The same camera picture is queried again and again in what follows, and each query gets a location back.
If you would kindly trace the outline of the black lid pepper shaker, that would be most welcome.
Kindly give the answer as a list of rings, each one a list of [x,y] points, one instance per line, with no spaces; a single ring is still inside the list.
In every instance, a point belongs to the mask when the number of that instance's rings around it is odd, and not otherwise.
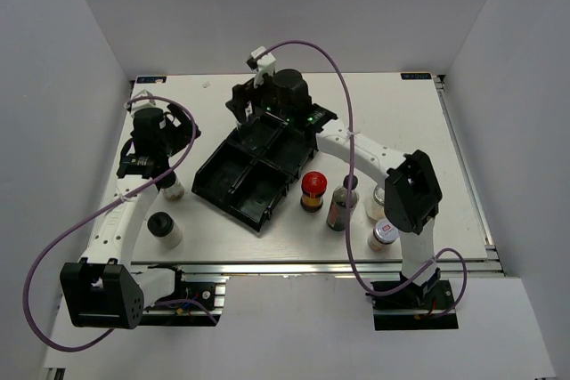
[[[157,183],[159,192],[168,201],[180,200],[184,193],[184,187],[175,173],[167,175]]]

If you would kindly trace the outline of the black lid spice shaker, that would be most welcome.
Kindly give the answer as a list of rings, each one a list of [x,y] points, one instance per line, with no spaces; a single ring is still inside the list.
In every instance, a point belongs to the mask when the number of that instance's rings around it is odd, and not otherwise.
[[[174,219],[166,212],[157,212],[147,221],[151,235],[165,248],[177,247],[183,240],[183,233]]]

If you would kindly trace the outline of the red lid sauce jar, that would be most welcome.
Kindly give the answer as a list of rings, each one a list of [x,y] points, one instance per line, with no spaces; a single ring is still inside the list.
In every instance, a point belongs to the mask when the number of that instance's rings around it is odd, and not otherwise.
[[[327,185],[326,176],[321,172],[310,171],[303,176],[300,205],[306,212],[315,213],[322,208]]]

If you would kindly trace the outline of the dark soy sauce bottle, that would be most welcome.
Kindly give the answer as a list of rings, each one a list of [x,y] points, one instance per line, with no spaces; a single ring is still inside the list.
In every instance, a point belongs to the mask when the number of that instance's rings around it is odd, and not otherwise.
[[[347,175],[343,183],[337,186],[332,193],[327,225],[334,231],[346,229],[347,213],[352,214],[359,202],[358,178],[354,175],[351,185],[348,184],[348,179]]]

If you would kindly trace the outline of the clear glass jar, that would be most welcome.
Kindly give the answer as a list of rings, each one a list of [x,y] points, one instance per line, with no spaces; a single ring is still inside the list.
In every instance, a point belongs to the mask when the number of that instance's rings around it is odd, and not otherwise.
[[[385,191],[377,184],[365,200],[365,212],[372,221],[379,221],[386,217],[385,215]]]

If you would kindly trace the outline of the silver lid spice jar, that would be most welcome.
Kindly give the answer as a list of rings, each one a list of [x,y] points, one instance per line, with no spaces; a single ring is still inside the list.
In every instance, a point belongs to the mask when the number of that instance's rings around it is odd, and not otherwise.
[[[399,230],[386,218],[378,220],[368,237],[368,246],[372,251],[383,251],[399,239]]]

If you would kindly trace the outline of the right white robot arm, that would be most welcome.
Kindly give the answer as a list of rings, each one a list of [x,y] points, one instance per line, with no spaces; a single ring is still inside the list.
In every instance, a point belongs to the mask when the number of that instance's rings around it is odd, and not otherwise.
[[[315,140],[319,151],[339,158],[370,177],[384,191],[384,212],[400,231],[404,301],[420,308],[435,295],[439,269],[434,258],[434,226],[443,198],[425,152],[405,154],[356,132],[314,103],[300,72],[283,69],[253,77],[232,88],[226,107],[244,123],[248,113],[269,113]]]

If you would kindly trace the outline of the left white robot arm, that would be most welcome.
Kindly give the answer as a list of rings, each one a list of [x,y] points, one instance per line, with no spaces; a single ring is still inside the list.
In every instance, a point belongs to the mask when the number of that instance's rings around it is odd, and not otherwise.
[[[157,196],[175,201],[184,187],[169,159],[200,136],[200,130],[174,103],[162,109],[152,101],[130,109],[133,130],[119,155],[117,206],[108,210],[94,238],[75,263],[65,263],[60,282],[71,323],[76,327],[133,329],[158,300],[177,308],[188,286],[172,268],[132,273],[134,246],[145,222],[160,240],[180,242],[172,219],[148,213]]]

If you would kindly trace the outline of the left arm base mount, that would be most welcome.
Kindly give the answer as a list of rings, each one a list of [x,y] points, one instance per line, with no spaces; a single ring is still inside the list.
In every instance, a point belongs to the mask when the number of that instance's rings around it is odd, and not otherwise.
[[[184,272],[175,266],[150,270],[174,273],[174,290],[142,310],[141,327],[214,327],[224,308],[226,279]]]

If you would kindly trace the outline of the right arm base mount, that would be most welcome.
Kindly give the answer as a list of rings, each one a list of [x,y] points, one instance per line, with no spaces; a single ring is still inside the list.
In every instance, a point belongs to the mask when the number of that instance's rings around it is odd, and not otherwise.
[[[449,280],[440,280],[425,297],[402,290],[388,296],[370,293],[376,331],[455,330],[459,322],[454,309],[443,314],[454,302]]]

